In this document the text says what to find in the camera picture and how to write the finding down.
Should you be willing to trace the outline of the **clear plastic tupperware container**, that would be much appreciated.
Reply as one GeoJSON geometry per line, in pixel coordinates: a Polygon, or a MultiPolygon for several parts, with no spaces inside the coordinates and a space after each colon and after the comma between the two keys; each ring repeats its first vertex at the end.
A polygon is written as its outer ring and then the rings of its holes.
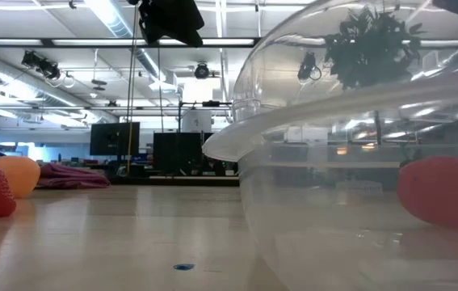
{"type": "Polygon", "coordinates": [[[458,230],[410,214],[399,170],[458,158],[458,14],[432,0],[315,0],[272,29],[207,156],[235,162],[258,251],[291,291],[458,291],[458,230]],[[350,11],[422,24],[406,80],[343,90],[324,37],[350,11]]]}

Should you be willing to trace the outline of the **red strawberry with green leaf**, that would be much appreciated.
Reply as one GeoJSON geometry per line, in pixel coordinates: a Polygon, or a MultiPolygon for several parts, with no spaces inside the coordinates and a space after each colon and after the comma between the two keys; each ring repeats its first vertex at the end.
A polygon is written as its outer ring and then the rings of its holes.
{"type": "Polygon", "coordinates": [[[403,166],[397,197],[416,218],[458,230],[458,158],[434,156],[403,166]]]}

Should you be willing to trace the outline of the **orange toy fruit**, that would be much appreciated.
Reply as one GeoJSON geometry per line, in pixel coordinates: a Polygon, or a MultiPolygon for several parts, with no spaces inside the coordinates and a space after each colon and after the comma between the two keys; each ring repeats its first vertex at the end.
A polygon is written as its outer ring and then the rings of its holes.
{"type": "Polygon", "coordinates": [[[40,178],[40,166],[28,157],[2,156],[0,170],[5,174],[15,199],[31,194],[40,178]]]}

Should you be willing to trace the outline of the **white cylindrical tank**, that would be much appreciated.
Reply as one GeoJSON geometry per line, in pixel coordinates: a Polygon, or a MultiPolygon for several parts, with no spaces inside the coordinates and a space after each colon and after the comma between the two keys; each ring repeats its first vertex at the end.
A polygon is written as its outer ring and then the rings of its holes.
{"type": "Polygon", "coordinates": [[[209,133],[212,131],[212,114],[208,110],[191,109],[181,116],[181,131],[185,133],[209,133]]]}

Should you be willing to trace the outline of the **green leafy plant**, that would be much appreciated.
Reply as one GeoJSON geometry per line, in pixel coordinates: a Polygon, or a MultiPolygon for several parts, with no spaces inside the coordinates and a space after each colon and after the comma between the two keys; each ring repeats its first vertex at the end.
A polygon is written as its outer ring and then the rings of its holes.
{"type": "Polygon", "coordinates": [[[409,66],[421,58],[421,34],[421,23],[408,26],[393,12],[364,7],[324,37],[325,61],[345,91],[406,80],[409,66]]]}

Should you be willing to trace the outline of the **black ceiling mounted device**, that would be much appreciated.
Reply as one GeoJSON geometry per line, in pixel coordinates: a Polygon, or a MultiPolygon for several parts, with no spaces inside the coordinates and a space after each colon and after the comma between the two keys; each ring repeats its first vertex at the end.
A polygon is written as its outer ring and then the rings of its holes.
{"type": "Polygon", "coordinates": [[[61,71],[56,62],[41,56],[35,51],[25,51],[21,64],[49,80],[56,80],[61,76],[61,71]]]}

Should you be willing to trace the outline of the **black computer monitor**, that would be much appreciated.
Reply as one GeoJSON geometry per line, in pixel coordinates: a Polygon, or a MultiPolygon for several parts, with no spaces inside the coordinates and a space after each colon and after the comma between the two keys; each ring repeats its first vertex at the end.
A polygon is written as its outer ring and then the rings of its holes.
{"type": "Polygon", "coordinates": [[[93,124],[90,128],[90,155],[137,155],[139,138],[139,122],[93,124]]]}
{"type": "Polygon", "coordinates": [[[203,154],[209,133],[155,133],[153,168],[164,175],[211,175],[213,163],[203,154]]]}

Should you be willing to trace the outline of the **purple folded cloth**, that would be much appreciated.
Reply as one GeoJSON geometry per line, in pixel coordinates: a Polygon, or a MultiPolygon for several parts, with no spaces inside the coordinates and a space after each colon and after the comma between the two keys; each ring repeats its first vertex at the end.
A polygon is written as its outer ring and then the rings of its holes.
{"type": "Polygon", "coordinates": [[[40,168],[37,186],[51,189],[108,188],[110,181],[104,176],[77,167],[48,163],[40,168]]]}

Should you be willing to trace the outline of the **silver ceiling duct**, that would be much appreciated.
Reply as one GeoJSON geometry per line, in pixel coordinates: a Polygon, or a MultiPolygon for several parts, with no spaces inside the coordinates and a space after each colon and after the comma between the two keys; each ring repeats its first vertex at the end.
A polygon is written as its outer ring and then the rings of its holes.
{"type": "Polygon", "coordinates": [[[132,24],[129,24],[116,0],[84,0],[84,2],[115,38],[130,39],[129,50],[132,53],[132,57],[137,60],[153,80],[152,88],[159,87],[162,90],[177,91],[174,77],[171,76],[170,80],[168,80],[166,74],[158,68],[157,63],[148,52],[139,47],[137,44],[137,21],[134,19],[132,24]]]}

